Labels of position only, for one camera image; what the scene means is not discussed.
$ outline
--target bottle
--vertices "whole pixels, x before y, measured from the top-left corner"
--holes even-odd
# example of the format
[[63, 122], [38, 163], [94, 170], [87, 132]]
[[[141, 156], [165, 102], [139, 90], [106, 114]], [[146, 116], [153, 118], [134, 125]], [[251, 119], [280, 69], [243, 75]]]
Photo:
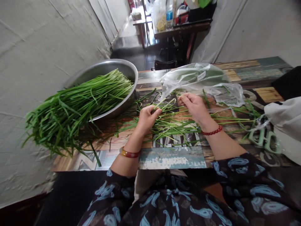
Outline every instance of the bottle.
[[166, 28], [173, 26], [173, 0], [166, 0]]

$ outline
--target patterned dress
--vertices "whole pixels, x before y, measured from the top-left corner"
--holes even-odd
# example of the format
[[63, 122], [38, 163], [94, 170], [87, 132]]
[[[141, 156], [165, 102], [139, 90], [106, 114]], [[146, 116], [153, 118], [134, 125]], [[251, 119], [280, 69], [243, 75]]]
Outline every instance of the patterned dress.
[[301, 211], [283, 184], [251, 154], [214, 162], [213, 167], [228, 205], [187, 177], [171, 174], [159, 177], [132, 205], [135, 177], [109, 169], [79, 225], [301, 225]]

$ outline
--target bracelet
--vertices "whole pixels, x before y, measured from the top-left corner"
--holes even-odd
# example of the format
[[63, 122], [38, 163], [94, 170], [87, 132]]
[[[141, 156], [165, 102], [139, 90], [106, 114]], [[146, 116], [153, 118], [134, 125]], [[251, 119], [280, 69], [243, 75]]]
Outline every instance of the bracelet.
[[125, 151], [123, 149], [123, 147], [120, 148], [119, 152], [120, 152], [121, 155], [123, 155], [123, 156], [125, 156], [127, 158], [132, 158], [132, 159], [133, 158], [137, 158], [137, 157], [139, 157], [141, 155], [141, 150], [139, 152], [137, 152], [137, 153], [131, 153], [131, 152]]
[[205, 133], [205, 132], [201, 131], [201, 133], [204, 134], [205, 136], [209, 136], [209, 135], [213, 135], [213, 134], [216, 134], [218, 132], [221, 132], [222, 129], [223, 129], [223, 127], [221, 125], [219, 125], [219, 128], [217, 130], [214, 130], [213, 132]]

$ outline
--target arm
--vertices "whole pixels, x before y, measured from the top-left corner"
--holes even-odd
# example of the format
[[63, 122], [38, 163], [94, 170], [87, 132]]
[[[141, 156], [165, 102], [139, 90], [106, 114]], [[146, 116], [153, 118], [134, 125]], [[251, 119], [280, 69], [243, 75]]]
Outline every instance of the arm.
[[[189, 109], [204, 132], [218, 129], [201, 97], [183, 94], [179, 104]], [[213, 167], [223, 187], [227, 204], [248, 223], [289, 225], [300, 217], [300, 211], [284, 192], [283, 184], [274, 179], [268, 167], [247, 153], [224, 131], [205, 136], [217, 162]]]
[[[141, 149], [145, 134], [152, 128], [162, 110], [154, 113], [154, 105], [143, 108], [139, 115], [139, 121], [124, 150], [137, 153]], [[127, 158], [118, 155], [106, 177], [102, 179], [100, 188], [95, 191], [87, 211], [84, 213], [78, 225], [103, 225], [104, 221], [118, 224], [134, 201], [134, 182], [138, 170], [139, 158]]]
[[[208, 113], [203, 99], [197, 95], [186, 93], [179, 97], [180, 105], [185, 105], [193, 119], [204, 132], [212, 132], [219, 128]], [[228, 159], [246, 153], [246, 150], [230, 138], [224, 131], [205, 136], [216, 160]]]
[[[157, 117], [162, 112], [160, 108], [157, 108], [154, 113], [151, 113], [154, 107], [154, 105], [150, 105], [140, 111], [137, 127], [124, 146], [125, 151], [131, 153], [137, 153], [140, 151], [144, 136], [153, 127]], [[138, 160], [139, 158], [131, 159], [119, 154], [113, 162], [111, 170], [122, 176], [136, 176]]]

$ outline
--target sleeve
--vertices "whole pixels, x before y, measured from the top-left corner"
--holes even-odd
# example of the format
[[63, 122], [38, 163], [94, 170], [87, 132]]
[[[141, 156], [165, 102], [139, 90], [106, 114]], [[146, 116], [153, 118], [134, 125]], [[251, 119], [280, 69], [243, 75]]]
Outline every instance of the sleeve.
[[109, 169], [78, 225], [117, 225], [134, 201], [134, 183]]
[[282, 182], [269, 167], [249, 153], [212, 163], [223, 188], [224, 199], [251, 225], [292, 225], [301, 212], [285, 193]]

